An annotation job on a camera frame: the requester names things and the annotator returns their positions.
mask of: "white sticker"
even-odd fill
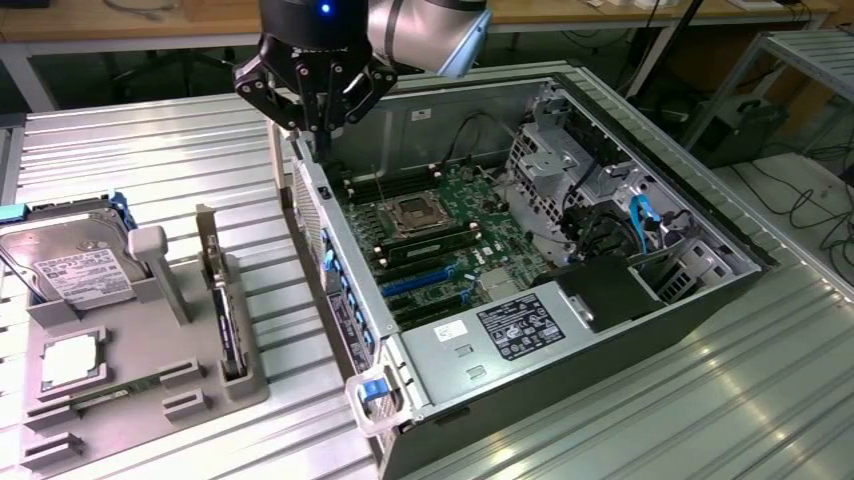
[[[419,120],[427,120],[432,116],[432,109],[425,108],[424,110],[413,110],[412,111],[412,121],[417,122]]]
[[[440,342],[468,333],[468,330],[466,330],[466,324],[462,320],[454,320],[451,323],[446,323],[444,325],[434,328],[432,331],[436,332],[436,337],[439,337]]]
[[[131,290],[131,281],[109,249],[36,262],[33,266],[72,304]]]

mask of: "cpu socket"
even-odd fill
[[[432,192],[421,192],[389,200],[384,212],[393,226],[396,238],[407,238],[424,230],[454,222]]]

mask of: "circuit board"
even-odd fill
[[[404,330],[491,302],[496,299],[496,292],[527,289],[534,278],[548,270],[542,254],[530,239],[526,239],[524,231],[506,209],[504,211],[500,209],[503,200],[500,194],[504,188],[494,186],[490,180],[475,174],[470,168],[452,166],[446,170],[436,188],[431,190],[360,205],[347,205],[341,202],[349,227],[368,259],[380,289],[383,285],[405,282],[420,275],[419,272],[392,282],[381,282],[384,269],[371,261],[375,258],[375,246],[388,241],[396,234],[387,215],[395,200],[397,204],[403,201],[417,202],[421,208],[425,208],[424,201],[438,200],[440,208],[434,204],[435,208],[428,210],[431,215],[435,215],[436,221],[447,221],[450,217],[456,223],[476,222],[479,224],[482,235],[474,245],[439,256],[440,266],[452,267],[452,274],[448,275],[447,280],[387,296],[385,300],[395,320]],[[500,273],[499,276],[506,274],[508,279],[503,284],[504,290],[490,290],[491,293],[484,290],[484,285],[478,282],[478,279],[487,273],[490,277],[495,277],[495,273]],[[515,288],[507,287],[507,283],[515,284]],[[428,310],[427,307],[460,295],[463,302],[451,311],[443,310],[436,312],[438,315],[420,313]]]

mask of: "desk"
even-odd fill
[[[835,6],[827,0],[807,0],[816,28]],[[687,5],[660,9],[651,22],[664,27],[635,77],[630,94],[643,83]],[[490,32],[520,33],[640,28],[650,11],[610,3],[598,9],[579,0],[491,0]],[[48,9],[9,10],[0,19],[0,60],[33,112],[56,110],[56,104],[32,68],[36,55],[209,48],[257,43],[259,21],[189,22],[183,12],[164,12],[163,22],[107,8],[101,0],[53,0]],[[750,12],[727,0],[706,0],[692,25],[790,22],[788,10]]]

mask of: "hard disk drive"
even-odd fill
[[[0,256],[37,300],[87,310],[133,298],[147,269],[127,251],[135,225],[124,204],[103,197],[19,208],[15,218],[0,215]]]

